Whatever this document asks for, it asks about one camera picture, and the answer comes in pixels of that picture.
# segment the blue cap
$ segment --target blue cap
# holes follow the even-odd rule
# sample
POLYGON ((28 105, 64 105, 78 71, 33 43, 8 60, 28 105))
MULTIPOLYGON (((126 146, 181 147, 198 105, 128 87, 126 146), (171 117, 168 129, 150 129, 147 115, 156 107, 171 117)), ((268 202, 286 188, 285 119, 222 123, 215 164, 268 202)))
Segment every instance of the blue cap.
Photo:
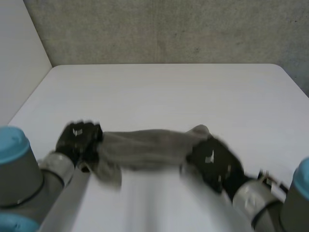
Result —
POLYGON ((27 217, 17 214, 0 214, 1 232, 36 232, 39 224, 27 217))
POLYGON ((304 159, 293 175, 295 188, 309 201, 309 158, 304 159))
POLYGON ((0 165, 21 158, 30 148, 24 132, 16 127, 0 127, 0 165))

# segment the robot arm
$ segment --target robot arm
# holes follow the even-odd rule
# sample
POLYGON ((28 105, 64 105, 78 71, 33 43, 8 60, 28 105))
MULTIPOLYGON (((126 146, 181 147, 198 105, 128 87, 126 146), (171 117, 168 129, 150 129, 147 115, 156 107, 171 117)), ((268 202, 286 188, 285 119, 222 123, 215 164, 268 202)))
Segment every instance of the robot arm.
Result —
POLYGON ((306 232, 309 228, 309 159, 295 171, 285 202, 271 193, 268 176, 247 176, 240 161, 219 140, 199 143, 187 156, 204 182, 217 193, 224 190, 234 208, 246 216, 257 232, 306 232))
POLYGON ((28 139, 17 128, 0 128, 0 231, 36 231, 62 190, 73 177, 81 156, 97 157, 102 141, 100 125, 71 123, 63 130, 56 150, 38 165, 28 139))

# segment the gray wall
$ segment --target gray wall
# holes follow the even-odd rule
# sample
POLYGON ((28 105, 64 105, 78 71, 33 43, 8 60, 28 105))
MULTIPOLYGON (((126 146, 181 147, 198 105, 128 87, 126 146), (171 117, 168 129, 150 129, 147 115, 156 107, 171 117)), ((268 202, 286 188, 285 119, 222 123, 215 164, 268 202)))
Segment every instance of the gray wall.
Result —
POLYGON ((52 65, 274 63, 309 96, 308 0, 24 0, 52 65))

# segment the concrete wall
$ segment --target concrete wall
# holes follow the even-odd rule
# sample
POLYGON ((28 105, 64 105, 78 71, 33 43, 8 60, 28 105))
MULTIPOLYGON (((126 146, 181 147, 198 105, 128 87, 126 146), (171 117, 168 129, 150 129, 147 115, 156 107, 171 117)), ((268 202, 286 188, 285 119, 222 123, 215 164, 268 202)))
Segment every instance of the concrete wall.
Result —
POLYGON ((23 0, 0 0, 0 126, 51 68, 23 0))
POLYGON ((309 96, 308 0, 24 0, 52 65, 274 63, 309 96))

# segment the white wall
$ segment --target white wall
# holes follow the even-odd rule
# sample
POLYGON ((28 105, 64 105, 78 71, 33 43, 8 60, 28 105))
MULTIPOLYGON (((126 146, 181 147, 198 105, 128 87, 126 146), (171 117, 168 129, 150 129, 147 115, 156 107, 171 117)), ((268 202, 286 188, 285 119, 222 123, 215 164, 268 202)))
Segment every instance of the white wall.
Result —
POLYGON ((23 0, 0 0, 0 125, 6 125, 51 64, 23 0))

